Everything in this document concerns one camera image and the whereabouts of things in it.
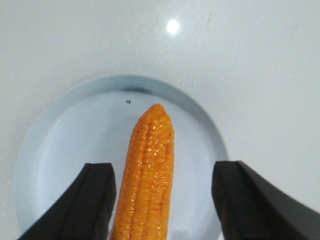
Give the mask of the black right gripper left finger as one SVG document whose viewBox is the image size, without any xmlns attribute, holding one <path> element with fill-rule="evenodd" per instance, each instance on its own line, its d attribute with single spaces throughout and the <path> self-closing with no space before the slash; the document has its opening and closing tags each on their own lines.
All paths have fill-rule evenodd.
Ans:
<svg viewBox="0 0 320 240">
<path fill-rule="evenodd" d="M 105 240 L 117 195 L 111 163 L 86 163 L 21 240 Z"/>
</svg>

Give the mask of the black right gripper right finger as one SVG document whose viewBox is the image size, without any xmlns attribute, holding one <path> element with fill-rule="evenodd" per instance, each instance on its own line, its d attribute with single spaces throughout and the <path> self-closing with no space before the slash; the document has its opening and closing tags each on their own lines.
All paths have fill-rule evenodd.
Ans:
<svg viewBox="0 0 320 240">
<path fill-rule="evenodd" d="M 320 214 L 243 161 L 217 161 L 211 195 L 226 240 L 318 240 Z"/>
</svg>

